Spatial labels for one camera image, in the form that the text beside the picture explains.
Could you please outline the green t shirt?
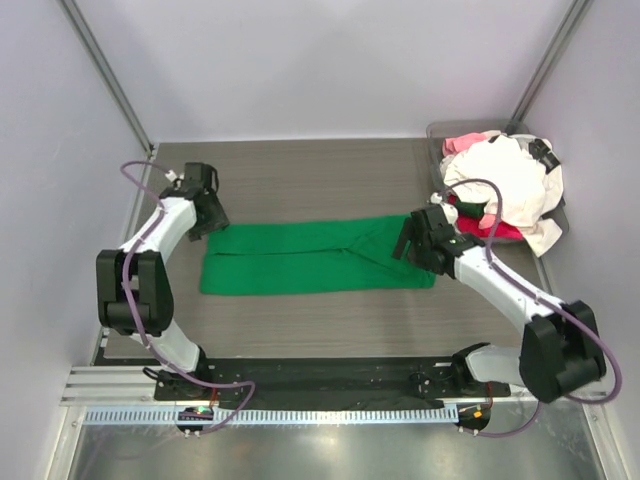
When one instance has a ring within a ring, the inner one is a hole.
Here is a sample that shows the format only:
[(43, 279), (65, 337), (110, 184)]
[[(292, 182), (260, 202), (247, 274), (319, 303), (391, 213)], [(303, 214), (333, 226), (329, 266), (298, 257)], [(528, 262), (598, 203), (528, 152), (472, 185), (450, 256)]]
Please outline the green t shirt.
[(274, 296), (430, 289), (434, 274), (392, 257), (405, 219), (231, 225), (208, 237), (200, 292)]

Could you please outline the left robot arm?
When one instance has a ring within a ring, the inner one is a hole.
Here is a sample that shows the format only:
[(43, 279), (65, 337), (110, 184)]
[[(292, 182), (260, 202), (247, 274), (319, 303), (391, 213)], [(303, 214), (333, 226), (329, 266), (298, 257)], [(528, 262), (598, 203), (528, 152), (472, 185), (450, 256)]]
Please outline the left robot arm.
[(141, 344), (169, 376), (211, 389), (206, 353), (175, 320), (166, 261), (182, 238), (199, 241), (227, 228), (230, 221), (218, 198), (219, 177), (213, 166), (188, 162), (180, 175), (165, 167), (159, 170), (169, 181), (161, 194), (135, 183), (156, 204), (151, 216), (119, 248), (97, 256), (99, 321)]

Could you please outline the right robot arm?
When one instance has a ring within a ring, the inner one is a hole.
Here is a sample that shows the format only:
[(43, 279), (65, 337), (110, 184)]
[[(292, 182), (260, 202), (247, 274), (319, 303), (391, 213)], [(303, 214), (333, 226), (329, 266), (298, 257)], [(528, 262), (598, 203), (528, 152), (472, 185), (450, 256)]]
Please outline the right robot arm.
[(451, 365), (456, 380), (518, 385), (549, 404), (606, 375), (592, 309), (536, 288), (494, 256), (482, 239), (458, 232), (442, 206), (410, 213), (393, 256), (470, 287), (519, 334), (517, 347), (479, 343), (455, 353)]

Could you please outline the red t shirt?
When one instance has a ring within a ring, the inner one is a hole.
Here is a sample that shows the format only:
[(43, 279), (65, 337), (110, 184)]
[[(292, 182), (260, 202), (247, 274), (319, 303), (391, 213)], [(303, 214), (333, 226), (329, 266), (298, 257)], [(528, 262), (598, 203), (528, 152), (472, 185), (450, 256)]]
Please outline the red t shirt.
[[(456, 195), (449, 194), (447, 202), (458, 212), (457, 228), (462, 233), (471, 233), (480, 239), (489, 237), (492, 226), (483, 220), (485, 217), (485, 203), (469, 203), (460, 200)], [(523, 241), (521, 232), (505, 223), (500, 222), (495, 232), (495, 241), (517, 242)]]

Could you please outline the pink t shirt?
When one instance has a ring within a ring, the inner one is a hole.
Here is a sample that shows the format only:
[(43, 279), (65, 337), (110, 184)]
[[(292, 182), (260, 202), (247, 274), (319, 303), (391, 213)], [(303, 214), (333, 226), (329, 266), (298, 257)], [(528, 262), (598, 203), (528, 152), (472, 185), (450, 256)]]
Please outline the pink t shirt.
[(457, 155), (468, 150), (475, 143), (488, 140), (496, 135), (500, 135), (500, 130), (488, 130), (484, 132), (472, 132), (458, 137), (445, 138), (441, 147), (444, 156)]

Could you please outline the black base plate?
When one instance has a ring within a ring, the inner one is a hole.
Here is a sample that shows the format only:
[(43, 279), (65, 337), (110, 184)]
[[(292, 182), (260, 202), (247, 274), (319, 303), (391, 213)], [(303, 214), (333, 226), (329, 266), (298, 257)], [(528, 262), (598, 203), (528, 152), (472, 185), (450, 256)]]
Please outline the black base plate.
[(511, 394), (504, 383), (457, 379), (448, 357), (227, 358), (209, 364), (211, 383), (255, 383), (248, 410), (406, 410)]

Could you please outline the aluminium rail frame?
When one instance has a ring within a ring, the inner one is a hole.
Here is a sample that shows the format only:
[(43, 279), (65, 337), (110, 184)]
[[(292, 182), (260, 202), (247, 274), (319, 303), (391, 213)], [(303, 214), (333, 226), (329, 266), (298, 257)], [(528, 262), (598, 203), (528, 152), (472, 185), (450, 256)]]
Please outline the aluminium rail frame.
[(381, 358), (221, 358), (210, 366), (223, 390), (200, 387), (145, 361), (75, 367), (63, 391), (66, 403), (207, 402), (225, 408), (246, 394), (241, 382), (257, 389), (252, 409), (348, 410), (383, 408), (402, 402), (425, 406), (439, 400), (508, 398), (506, 383), (458, 380), (446, 357)]

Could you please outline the left aluminium corner post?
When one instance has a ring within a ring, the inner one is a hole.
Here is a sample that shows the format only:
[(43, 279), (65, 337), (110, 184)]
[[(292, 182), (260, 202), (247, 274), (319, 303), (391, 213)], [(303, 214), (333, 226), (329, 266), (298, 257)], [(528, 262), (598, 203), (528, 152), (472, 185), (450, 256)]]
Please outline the left aluminium corner post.
[(57, 4), (65, 14), (137, 142), (142, 147), (145, 155), (151, 157), (154, 152), (154, 143), (146, 133), (78, 3), (74, 0), (58, 0)]

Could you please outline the aluminium corner post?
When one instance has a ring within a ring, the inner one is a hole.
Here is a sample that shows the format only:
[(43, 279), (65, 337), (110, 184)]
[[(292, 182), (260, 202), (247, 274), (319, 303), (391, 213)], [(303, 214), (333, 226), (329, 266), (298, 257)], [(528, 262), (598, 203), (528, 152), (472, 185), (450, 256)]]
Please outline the aluminium corner post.
[(65, 14), (137, 142), (142, 147), (145, 155), (151, 157), (154, 152), (154, 143), (146, 133), (78, 3), (74, 0), (58, 0), (57, 4)]
[(593, 0), (573, 0), (570, 3), (507, 123), (508, 134), (514, 133), (516, 125), (525, 121), (593, 3)]

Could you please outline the right aluminium corner post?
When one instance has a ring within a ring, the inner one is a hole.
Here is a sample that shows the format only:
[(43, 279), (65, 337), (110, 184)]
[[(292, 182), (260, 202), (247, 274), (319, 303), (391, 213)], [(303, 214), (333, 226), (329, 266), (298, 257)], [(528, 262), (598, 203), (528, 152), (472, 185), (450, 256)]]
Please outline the right aluminium corner post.
[(573, 0), (570, 3), (507, 123), (508, 134), (514, 133), (516, 125), (525, 121), (593, 3), (593, 0)]

